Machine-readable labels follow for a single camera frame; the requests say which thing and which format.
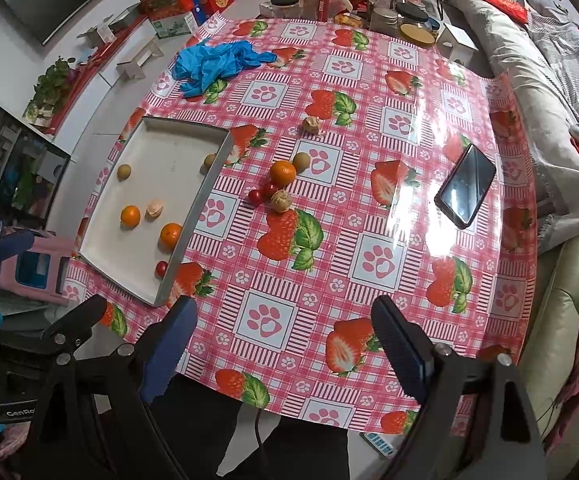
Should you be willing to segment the beige sofa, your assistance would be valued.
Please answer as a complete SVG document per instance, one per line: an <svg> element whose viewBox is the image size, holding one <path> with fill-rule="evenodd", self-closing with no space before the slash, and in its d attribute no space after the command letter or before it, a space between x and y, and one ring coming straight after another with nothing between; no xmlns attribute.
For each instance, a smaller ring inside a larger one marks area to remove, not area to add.
<svg viewBox="0 0 579 480"><path fill-rule="evenodd" d="M579 235L538 258L535 298L519 370L546 438L562 408L556 398L575 365L579 336ZM579 479L579 408L547 454L550 479Z"/></svg>

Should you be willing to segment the cracked walnut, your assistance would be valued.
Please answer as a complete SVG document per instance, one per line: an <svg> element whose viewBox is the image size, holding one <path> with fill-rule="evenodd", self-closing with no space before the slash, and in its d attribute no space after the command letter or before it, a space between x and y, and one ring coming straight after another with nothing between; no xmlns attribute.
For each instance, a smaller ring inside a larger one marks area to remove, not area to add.
<svg viewBox="0 0 579 480"><path fill-rule="evenodd" d="M309 136L318 136L321 129L321 119L315 116L305 117L303 118L301 128L303 128L303 132L309 134Z"/></svg>

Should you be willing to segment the yellow-orange round orange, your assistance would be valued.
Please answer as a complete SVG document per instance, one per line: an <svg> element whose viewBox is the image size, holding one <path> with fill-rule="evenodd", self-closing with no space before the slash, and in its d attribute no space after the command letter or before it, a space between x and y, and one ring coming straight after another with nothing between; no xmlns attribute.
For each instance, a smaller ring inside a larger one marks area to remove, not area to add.
<svg viewBox="0 0 579 480"><path fill-rule="evenodd" d="M134 229L140 224L140 219L142 219L142 214L135 205L128 205L121 211L120 222L124 228Z"/></svg>

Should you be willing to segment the pink strawberry tablecloth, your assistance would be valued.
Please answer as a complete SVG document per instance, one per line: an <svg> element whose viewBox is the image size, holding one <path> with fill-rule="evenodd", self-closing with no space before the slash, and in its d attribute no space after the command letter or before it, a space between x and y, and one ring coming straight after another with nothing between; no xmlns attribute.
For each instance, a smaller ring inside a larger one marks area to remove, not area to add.
<svg viewBox="0 0 579 480"><path fill-rule="evenodd" d="M249 41L277 60L185 99L167 68L132 114L98 177L145 116L233 131L233 151L201 211L173 291L198 303L178 369L257 408L355 431L408 430L406 396L370 329L390 296L431 340L464 356L519 356L536 283L535 186L505 75L376 32L213 15L209 46ZM303 118L321 119L318 136ZM465 148L495 164L473 223L434 199ZM291 209L248 202L270 167L310 167Z"/></svg>

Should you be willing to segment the blue plastic gloves pile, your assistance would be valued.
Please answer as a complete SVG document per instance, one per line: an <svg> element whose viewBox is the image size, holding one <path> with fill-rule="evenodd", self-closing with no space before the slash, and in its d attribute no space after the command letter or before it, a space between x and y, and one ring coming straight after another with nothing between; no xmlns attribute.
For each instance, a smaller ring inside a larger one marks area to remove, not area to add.
<svg viewBox="0 0 579 480"><path fill-rule="evenodd" d="M199 44L178 52L171 74L180 81L184 98L201 96L218 79L231 79L243 70L252 70L273 63L277 55L270 51L257 52L246 40L207 46Z"/></svg>

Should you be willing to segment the round wooden lid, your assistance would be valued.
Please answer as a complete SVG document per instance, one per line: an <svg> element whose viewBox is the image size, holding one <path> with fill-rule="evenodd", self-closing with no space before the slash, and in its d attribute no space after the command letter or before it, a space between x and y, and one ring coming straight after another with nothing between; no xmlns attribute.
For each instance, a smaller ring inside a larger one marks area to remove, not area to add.
<svg viewBox="0 0 579 480"><path fill-rule="evenodd" d="M404 40L425 49L434 47L436 43L435 36L429 30L419 25L403 23L399 26L399 32Z"/></svg>

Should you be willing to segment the mandarin orange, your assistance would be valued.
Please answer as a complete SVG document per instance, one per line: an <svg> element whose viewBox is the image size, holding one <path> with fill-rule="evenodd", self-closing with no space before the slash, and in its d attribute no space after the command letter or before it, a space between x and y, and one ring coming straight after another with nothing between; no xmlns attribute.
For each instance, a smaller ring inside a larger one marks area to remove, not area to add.
<svg viewBox="0 0 579 480"><path fill-rule="evenodd" d="M278 188L287 188L296 179L297 169L289 160L278 160L273 162L268 174Z"/></svg>
<svg viewBox="0 0 579 480"><path fill-rule="evenodd" d="M163 249L168 249L169 252L175 250L176 244L183 231L183 226L181 224L170 222L162 227L159 234L159 245Z"/></svg>

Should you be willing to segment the white cardboard stand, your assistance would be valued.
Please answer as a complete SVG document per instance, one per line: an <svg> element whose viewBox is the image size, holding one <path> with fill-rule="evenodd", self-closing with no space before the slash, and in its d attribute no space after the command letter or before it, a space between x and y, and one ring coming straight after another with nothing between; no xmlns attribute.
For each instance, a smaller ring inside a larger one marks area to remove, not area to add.
<svg viewBox="0 0 579 480"><path fill-rule="evenodd" d="M143 66L152 58L162 58L158 37L145 38L117 63L117 70L126 79L144 79Z"/></svg>

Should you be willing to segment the white shallow tray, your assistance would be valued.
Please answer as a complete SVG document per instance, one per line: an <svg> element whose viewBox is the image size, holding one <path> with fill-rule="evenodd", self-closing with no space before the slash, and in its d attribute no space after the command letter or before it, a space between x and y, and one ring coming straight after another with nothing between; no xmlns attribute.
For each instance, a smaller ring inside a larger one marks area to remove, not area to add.
<svg viewBox="0 0 579 480"><path fill-rule="evenodd" d="M80 257L131 296L162 306L232 148L226 129L143 117L121 144Z"/></svg>

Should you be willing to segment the pink plastic stool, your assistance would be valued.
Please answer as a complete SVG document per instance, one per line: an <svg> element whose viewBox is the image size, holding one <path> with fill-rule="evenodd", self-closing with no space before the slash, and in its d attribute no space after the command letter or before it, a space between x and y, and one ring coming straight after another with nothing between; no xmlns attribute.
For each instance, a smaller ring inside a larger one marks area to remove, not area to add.
<svg viewBox="0 0 579 480"><path fill-rule="evenodd" d="M73 241L52 232L33 230L30 249L0 264L0 289L31 300L68 304L62 286Z"/></svg>

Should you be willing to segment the cherry tomato pair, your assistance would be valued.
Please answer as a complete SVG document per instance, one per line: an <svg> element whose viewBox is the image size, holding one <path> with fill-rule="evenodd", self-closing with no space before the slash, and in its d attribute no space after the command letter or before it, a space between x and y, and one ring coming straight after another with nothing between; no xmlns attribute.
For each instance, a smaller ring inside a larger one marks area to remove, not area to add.
<svg viewBox="0 0 579 480"><path fill-rule="evenodd" d="M278 191L278 187L272 181L265 182L262 186L262 195L266 200L271 200L272 196Z"/></svg>
<svg viewBox="0 0 579 480"><path fill-rule="evenodd" d="M260 206L264 203L263 193L257 188L253 188L248 193L248 202L254 207Z"/></svg>

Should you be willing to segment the tan longan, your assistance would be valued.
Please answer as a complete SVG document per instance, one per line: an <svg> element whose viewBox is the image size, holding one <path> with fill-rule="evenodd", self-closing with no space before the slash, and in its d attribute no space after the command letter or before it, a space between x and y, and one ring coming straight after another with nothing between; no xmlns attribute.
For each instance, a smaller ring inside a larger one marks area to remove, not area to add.
<svg viewBox="0 0 579 480"><path fill-rule="evenodd" d="M117 178L119 181L124 181L131 176L132 168L130 165L123 164L117 169Z"/></svg>
<svg viewBox="0 0 579 480"><path fill-rule="evenodd" d="M298 174L301 174L303 171L307 170L310 167L311 157L308 153L299 152L294 156L291 163L293 164Z"/></svg>
<svg viewBox="0 0 579 480"><path fill-rule="evenodd" d="M212 166L215 159L216 159L215 154L208 154L204 159L204 168L209 169Z"/></svg>

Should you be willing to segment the green potted plant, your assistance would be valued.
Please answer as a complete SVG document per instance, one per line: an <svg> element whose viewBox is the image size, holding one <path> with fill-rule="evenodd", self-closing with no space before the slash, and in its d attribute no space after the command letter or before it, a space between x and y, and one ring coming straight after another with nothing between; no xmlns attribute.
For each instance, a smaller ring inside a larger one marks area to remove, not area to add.
<svg viewBox="0 0 579 480"><path fill-rule="evenodd" d="M76 59L60 56L36 80L33 96L24 111L24 119L35 128L47 128L66 104L78 77Z"/></svg>

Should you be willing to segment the black smartphone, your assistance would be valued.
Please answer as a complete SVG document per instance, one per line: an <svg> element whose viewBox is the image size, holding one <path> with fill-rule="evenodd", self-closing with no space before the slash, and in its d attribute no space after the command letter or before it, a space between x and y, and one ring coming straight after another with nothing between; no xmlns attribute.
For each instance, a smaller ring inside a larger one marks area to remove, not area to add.
<svg viewBox="0 0 579 480"><path fill-rule="evenodd" d="M434 199L436 206L457 229L467 229L475 220L496 173L495 164L476 145L469 145L440 186Z"/></svg>

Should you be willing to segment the grey blanket on sofa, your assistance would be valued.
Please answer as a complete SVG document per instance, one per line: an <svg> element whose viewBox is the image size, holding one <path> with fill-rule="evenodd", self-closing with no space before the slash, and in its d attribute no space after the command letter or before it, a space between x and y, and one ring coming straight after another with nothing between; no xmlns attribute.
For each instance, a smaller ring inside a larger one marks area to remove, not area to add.
<svg viewBox="0 0 579 480"><path fill-rule="evenodd" d="M493 73L514 91L535 168L538 248L579 235L579 153L569 126L575 109L543 54L521 26L485 0L450 0L463 12Z"/></svg>

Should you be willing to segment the dark glass cabinet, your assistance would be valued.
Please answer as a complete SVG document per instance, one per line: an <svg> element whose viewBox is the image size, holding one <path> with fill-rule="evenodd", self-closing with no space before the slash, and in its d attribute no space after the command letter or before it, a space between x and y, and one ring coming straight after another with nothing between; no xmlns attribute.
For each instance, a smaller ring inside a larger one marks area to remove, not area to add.
<svg viewBox="0 0 579 480"><path fill-rule="evenodd" d="M69 160L0 107L0 220L44 229Z"/></svg>

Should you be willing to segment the green white carton box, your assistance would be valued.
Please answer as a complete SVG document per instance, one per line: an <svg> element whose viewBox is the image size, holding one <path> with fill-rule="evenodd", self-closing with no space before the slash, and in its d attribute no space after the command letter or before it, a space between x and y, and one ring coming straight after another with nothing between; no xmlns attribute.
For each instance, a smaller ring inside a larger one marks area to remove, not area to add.
<svg viewBox="0 0 579 480"><path fill-rule="evenodd" d="M158 38L169 38L193 34L198 29L196 18L192 12L172 15L169 18L151 18L150 22Z"/></svg>

